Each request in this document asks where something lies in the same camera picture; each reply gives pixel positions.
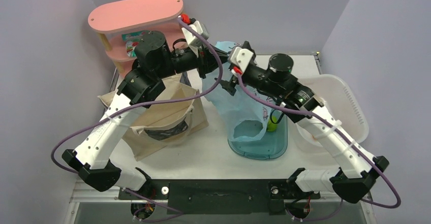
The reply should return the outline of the pink three-tier shelf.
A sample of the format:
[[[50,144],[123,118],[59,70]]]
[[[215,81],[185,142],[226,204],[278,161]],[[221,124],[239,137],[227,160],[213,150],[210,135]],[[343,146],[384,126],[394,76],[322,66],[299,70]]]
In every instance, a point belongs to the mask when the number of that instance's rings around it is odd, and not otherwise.
[[[121,77],[132,68],[123,34],[140,30],[162,32],[168,45],[183,38],[176,18],[183,12],[183,0],[121,0],[103,4],[88,16],[89,26],[98,34],[107,56]]]

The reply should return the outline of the green round fruit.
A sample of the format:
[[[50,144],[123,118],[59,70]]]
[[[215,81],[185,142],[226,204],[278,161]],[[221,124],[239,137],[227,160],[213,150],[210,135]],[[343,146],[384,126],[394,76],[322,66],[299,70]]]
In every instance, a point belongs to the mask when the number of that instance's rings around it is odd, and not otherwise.
[[[275,116],[270,116],[267,122],[267,128],[266,131],[267,132],[275,132],[277,130],[278,124],[277,122],[277,118]]]

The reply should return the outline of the white plastic basket tub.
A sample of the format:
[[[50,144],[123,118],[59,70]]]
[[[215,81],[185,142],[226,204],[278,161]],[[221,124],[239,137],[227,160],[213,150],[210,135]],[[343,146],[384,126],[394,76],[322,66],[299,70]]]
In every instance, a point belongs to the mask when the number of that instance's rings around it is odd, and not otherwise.
[[[299,82],[322,98],[331,115],[342,122],[343,129],[357,143],[362,143],[368,137],[368,122],[344,80],[334,75],[323,74],[299,78]]]

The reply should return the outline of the green candy packet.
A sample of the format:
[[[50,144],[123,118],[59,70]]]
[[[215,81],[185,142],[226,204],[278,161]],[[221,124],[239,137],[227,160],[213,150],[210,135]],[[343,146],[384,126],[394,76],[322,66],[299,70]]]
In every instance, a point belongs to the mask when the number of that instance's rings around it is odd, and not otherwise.
[[[122,34],[121,38],[126,46],[126,53],[129,57],[136,57],[135,47],[141,42],[144,35],[150,33],[149,30],[141,30],[132,33]]]

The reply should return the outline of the beige canvas tote bag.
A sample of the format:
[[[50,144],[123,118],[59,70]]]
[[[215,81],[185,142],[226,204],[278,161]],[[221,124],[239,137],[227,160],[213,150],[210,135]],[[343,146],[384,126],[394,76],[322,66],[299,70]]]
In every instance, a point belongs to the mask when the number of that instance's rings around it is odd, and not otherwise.
[[[165,90],[156,99],[183,99],[199,94],[192,88],[187,73],[163,79]],[[108,108],[116,90],[98,96]],[[185,143],[187,137],[209,125],[201,98],[190,101],[152,105],[141,114],[124,134],[134,159],[140,161],[166,146]]]

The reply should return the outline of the teal transparent plastic tub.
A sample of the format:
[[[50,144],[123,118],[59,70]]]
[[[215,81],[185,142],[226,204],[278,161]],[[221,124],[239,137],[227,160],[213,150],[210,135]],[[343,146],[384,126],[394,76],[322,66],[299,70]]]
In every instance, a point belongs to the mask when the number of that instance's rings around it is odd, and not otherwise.
[[[269,108],[269,117],[275,116],[277,119],[279,119],[281,116],[280,111],[275,111],[271,107]],[[285,153],[288,146],[286,118],[282,118],[281,122],[277,124],[277,130],[275,132],[266,131],[261,140],[254,142],[232,142],[228,141],[227,137],[228,144],[236,154],[245,158],[256,160],[269,160],[278,158]]]

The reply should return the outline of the light blue plastic grocery bag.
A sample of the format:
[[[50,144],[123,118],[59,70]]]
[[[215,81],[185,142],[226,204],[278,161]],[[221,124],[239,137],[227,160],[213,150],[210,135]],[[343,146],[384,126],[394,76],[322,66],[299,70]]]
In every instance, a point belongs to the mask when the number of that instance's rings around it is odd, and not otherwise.
[[[217,42],[215,47],[230,52],[234,46],[239,46],[239,43],[231,41]],[[223,64],[222,82],[231,79],[233,76],[229,69],[230,64]],[[219,75],[217,62],[215,70],[206,75],[202,79],[202,90],[207,90],[216,82]],[[225,123],[228,141],[232,142],[254,142],[261,140],[266,133],[269,113],[268,106],[254,101],[250,98],[239,85],[235,86],[236,92],[234,96],[229,94],[221,87],[222,83],[210,93],[205,95],[205,98],[213,103],[218,114]]]

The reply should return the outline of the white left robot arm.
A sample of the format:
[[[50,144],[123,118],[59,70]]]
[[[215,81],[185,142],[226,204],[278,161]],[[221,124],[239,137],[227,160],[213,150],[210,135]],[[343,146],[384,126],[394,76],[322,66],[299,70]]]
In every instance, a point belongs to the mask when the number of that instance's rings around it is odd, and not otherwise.
[[[136,60],[117,89],[110,106],[112,114],[89,126],[89,136],[76,148],[66,150],[62,157],[69,170],[98,191],[113,186],[127,188],[140,199],[151,194],[149,177],[140,169],[124,169],[113,164],[110,156],[133,122],[152,105],[161,105],[159,95],[165,90],[163,79],[180,72],[197,69],[201,74],[221,69],[223,63],[239,65],[234,53],[226,53],[209,44],[202,35],[196,50],[187,48],[176,55],[171,52],[165,35],[147,30],[135,48]]]

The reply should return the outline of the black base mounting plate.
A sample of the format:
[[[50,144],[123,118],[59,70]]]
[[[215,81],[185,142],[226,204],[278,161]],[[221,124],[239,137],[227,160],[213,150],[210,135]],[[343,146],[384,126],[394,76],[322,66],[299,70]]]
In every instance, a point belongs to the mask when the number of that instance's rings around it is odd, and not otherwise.
[[[289,203],[317,200],[320,194],[303,193],[286,179],[168,180],[153,179],[138,196],[121,191],[120,200],[167,201],[169,214],[251,214],[282,215]]]

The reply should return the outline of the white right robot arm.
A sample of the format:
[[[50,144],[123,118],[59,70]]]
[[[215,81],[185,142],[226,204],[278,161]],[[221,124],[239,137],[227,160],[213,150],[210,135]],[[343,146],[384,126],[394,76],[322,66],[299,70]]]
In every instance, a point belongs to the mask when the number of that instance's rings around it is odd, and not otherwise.
[[[273,99],[270,107],[283,112],[296,125],[312,134],[338,163],[338,169],[297,169],[289,178],[290,196],[300,198],[308,192],[336,193],[349,203],[357,203],[371,190],[378,178],[384,178],[389,162],[362,148],[342,128],[323,100],[302,84],[291,71],[293,59],[282,53],[272,55],[266,69],[255,63],[249,50],[230,53],[227,62],[232,73],[223,88],[233,92],[239,85],[245,93],[254,88]]]

